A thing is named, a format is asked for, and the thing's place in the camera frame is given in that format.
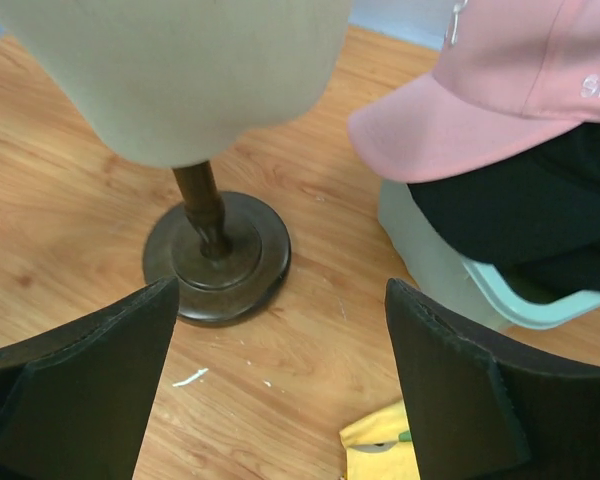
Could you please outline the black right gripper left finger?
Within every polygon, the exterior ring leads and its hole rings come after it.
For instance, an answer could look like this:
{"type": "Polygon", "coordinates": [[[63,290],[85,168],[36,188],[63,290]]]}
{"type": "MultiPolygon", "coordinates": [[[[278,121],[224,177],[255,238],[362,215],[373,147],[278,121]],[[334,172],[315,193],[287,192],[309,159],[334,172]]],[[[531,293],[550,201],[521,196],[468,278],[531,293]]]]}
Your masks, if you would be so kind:
{"type": "Polygon", "coordinates": [[[0,348],[0,479],[130,479],[173,335],[175,278],[0,348]]]}

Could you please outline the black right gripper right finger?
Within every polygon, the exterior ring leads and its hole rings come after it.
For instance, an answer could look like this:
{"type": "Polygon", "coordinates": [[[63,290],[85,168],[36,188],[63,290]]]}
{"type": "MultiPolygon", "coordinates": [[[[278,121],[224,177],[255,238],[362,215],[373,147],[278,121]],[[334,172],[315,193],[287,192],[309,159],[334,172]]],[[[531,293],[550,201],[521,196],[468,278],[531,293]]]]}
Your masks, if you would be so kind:
{"type": "Polygon", "coordinates": [[[600,479],[600,366],[513,340],[400,279],[385,312],[422,478],[600,479]]]}

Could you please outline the pink sport baseball cap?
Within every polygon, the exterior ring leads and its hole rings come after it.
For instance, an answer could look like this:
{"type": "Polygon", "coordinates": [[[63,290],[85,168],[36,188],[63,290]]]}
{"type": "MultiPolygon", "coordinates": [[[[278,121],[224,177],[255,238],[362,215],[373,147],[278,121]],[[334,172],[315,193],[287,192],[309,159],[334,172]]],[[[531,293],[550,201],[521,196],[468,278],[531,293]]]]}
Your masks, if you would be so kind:
{"type": "Polygon", "coordinates": [[[355,111],[379,176],[444,179],[600,123],[600,1],[458,1],[431,71],[355,111]]]}

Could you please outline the yellow printed cloth hat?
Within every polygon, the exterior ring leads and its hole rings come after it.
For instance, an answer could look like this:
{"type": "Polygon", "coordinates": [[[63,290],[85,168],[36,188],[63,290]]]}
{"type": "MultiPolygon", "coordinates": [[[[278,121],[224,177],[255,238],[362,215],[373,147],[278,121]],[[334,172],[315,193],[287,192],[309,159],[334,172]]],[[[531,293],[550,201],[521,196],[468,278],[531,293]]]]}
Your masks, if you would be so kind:
{"type": "Polygon", "coordinates": [[[373,412],[339,432],[345,452],[341,479],[419,479],[404,402],[373,412]]]}

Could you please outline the light teal plastic bin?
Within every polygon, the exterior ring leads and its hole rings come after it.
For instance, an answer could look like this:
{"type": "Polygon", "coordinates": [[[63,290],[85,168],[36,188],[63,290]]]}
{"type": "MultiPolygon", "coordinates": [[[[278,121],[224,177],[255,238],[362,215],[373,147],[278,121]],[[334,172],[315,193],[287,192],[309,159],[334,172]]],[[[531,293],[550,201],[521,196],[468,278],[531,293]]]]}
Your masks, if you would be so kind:
{"type": "Polygon", "coordinates": [[[382,182],[377,218],[419,289],[484,326],[547,330],[600,308],[598,292],[557,296],[463,257],[435,232],[404,184],[382,182]]]}

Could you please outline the black baseball cap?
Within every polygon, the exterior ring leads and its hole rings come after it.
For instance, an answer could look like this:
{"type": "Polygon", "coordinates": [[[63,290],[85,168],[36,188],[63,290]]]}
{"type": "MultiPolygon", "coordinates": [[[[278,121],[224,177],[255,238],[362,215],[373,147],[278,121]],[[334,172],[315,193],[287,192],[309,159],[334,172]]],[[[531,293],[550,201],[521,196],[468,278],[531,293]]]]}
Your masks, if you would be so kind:
{"type": "Polygon", "coordinates": [[[464,257],[555,293],[600,292],[600,123],[409,190],[464,257]]]}

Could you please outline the cream mannequin head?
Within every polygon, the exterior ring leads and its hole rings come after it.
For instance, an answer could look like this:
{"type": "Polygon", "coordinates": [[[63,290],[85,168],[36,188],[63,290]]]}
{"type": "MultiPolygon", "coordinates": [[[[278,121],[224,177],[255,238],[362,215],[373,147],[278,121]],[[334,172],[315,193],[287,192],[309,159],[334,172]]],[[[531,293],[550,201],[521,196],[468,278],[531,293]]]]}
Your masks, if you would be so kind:
{"type": "Polygon", "coordinates": [[[202,163],[306,114],[342,50],[348,1],[0,1],[0,24],[117,155],[202,163]]]}

